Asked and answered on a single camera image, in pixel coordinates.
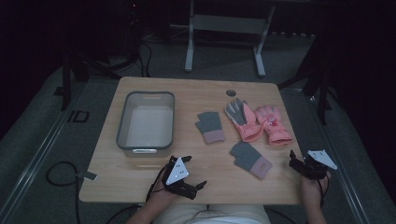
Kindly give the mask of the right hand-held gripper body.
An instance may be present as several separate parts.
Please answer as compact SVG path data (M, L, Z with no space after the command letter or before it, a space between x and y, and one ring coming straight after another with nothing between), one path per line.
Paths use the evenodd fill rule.
M290 161L289 166L308 179L319 180L326 176L329 168L338 169L325 150L308 150L307 156L312 158L311 164L305 164L304 160L297 159L297 161Z

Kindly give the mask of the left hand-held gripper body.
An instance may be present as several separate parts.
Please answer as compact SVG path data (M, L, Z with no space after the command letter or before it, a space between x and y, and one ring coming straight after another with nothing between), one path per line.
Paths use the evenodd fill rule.
M185 163L182 158L171 157L165 167L162 182L167 191L193 200L198 190L194 189L195 186L184 182L184 178L190 174Z

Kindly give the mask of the white plastic bin grey rim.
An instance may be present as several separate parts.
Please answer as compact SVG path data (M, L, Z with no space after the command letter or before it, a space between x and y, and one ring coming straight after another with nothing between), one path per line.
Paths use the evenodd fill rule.
M126 157L167 157L172 149L175 95L170 91L132 91L121 113L116 143Z

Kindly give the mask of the pink ski glove grey palm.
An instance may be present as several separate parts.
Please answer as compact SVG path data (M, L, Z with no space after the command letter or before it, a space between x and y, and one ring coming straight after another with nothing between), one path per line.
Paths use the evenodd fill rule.
M255 114L246 101L236 98L228 103L224 112L239 132L243 142L254 142L261 137L262 126L257 122Z

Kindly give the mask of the person's right hand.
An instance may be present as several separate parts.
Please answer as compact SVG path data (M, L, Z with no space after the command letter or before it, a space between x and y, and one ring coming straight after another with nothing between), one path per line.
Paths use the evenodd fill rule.
M331 174L319 180L311 180L302 176L301 181L301 197L304 208L319 207L323 205L324 197L329 188Z

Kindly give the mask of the person's left hand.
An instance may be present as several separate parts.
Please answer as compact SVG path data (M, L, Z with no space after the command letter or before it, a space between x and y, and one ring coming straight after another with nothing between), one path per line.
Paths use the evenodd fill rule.
M154 183L149 190L147 204L154 205L156 207L167 207L175 199L177 195L167 191L161 181Z

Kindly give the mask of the person's light trousers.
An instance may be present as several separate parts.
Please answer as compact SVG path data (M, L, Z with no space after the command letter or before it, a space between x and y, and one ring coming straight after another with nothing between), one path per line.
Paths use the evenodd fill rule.
M153 224L271 224L259 204L172 204Z

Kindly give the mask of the pink ski glove cartoon print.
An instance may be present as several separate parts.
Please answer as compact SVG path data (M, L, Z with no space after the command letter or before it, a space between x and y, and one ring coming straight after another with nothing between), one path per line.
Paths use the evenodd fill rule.
M269 145L283 146L291 142L292 137L283 126L281 114L275 106L259 106L254 114L268 136Z

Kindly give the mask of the black tripod stand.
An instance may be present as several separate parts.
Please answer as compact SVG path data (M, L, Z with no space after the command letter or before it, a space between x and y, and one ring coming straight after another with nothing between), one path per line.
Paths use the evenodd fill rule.
M142 45L142 0L65 0L67 28L61 32L63 97L72 100L72 81L86 82L92 68L105 77L135 63Z
M280 90L304 78L307 79L303 87L305 96L313 97L318 92L318 118L325 125L325 111L327 109L328 87L332 72L338 64L338 48L333 32L323 29L313 41L305 54L294 77L278 84Z

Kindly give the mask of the grey metal table tab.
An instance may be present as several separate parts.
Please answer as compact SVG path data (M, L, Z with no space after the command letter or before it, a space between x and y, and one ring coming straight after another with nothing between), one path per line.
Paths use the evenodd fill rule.
M88 172L88 171L84 171L84 172L78 172L77 173L77 177L79 179L88 179L88 180L91 180L91 181L95 181L96 178L97 178L97 175L93 174L91 172Z

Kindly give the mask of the metal floor rail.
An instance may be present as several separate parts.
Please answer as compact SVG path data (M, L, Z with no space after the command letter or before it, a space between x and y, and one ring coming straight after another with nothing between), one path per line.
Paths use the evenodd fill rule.
M338 143L341 137L333 137L329 123L323 125L319 120L316 98L304 96L299 88L287 92L290 96L285 100L286 108L302 153L305 155L308 149L325 149L337 165L336 170L330 168L330 189L322 207L326 220L329 224L369 224L361 196L352 182L358 173L349 174L348 168L353 163L339 152L346 149Z
M5 203L0 207L0 219L3 223L6 223L8 219L11 219L15 211L18 209L21 201L23 200L27 190L35 180L36 174L41 168L47 155L56 141L61 129L66 124L66 120L72 114L72 107L77 103L78 98L83 93L86 87L85 83L78 83L74 88L74 92L71 95L71 100L64 111L60 113L58 118L54 121L48 134L41 143L37 152L33 158L29 161L23 172L21 173L16 185L13 187L9 196L5 200Z

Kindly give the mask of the black rectangular floor bracket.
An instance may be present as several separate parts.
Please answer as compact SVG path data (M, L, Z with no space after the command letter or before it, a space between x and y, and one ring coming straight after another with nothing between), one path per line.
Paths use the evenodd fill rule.
M68 118L68 122L87 122L90 117L89 111L73 110Z

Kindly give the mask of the white metal desk frame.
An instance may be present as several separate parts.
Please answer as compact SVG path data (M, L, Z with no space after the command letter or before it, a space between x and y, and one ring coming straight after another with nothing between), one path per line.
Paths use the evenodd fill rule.
M238 18L230 16L206 15L196 14L194 5L197 0L188 0L189 2L189 24L188 29L188 46L186 52L186 59L184 70L191 72L193 68L194 56L194 31L213 31L258 35L260 37L259 43L253 47L253 56L259 77L265 77L266 71L262 59L262 49L269 34L272 18L275 14L276 7L269 6L265 19L253 18Z

